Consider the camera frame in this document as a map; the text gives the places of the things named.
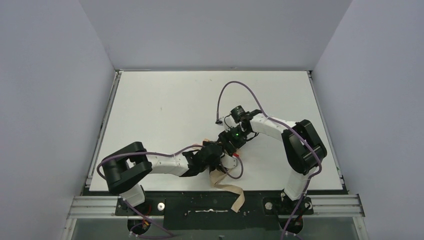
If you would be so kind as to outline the beige folding umbrella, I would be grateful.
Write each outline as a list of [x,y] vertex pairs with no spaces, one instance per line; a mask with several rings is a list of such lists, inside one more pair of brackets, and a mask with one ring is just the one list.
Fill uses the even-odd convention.
[[[232,180],[238,180],[243,176],[245,168],[244,168],[244,163],[241,160],[240,153],[241,153],[240,150],[236,150],[235,153],[232,153],[230,155],[230,157],[235,160],[235,165],[233,168],[227,169],[224,166],[222,171],[220,171],[217,168],[209,171],[209,182],[211,187],[237,195],[236,200],[233,202],[230,208],[230,210],[235,213],[238,213],[240,211],[240,209],[242,208],[242,206],[244,205],[246,201],[244,190],[237,185],[222,183],[222,181],[224,181],[226,177],[229,177]],[[231,171],[238,166],[240,166],[239,175],[237,176],[232,175]]]

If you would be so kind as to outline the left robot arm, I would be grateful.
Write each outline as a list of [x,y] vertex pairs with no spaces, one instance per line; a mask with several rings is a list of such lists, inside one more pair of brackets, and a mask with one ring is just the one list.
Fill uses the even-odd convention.
[[120,196],[130,206],[146,201],[140,181],[148,174],[193,177],[217,167],[224,150],[219,143],[204,142],[187,146],[176,153],[147,151],[140,141],[133,142],[104,158],[96,171],[106,181],[109,193]]

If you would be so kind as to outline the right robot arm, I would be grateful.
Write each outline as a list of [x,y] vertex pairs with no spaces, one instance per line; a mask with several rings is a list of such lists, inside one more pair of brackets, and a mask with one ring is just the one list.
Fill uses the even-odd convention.
[[315,127],[309,120],[285,121],[266,116],[261,110],[245,111],[236,106],[227,116],[215,122],[224,130],[218,135],[219,142],[229,155],[263,134],[282,142],[286,159],[291,167],[283,195],[297,201],[306,192],[310,176],[320,168],[328,152]]

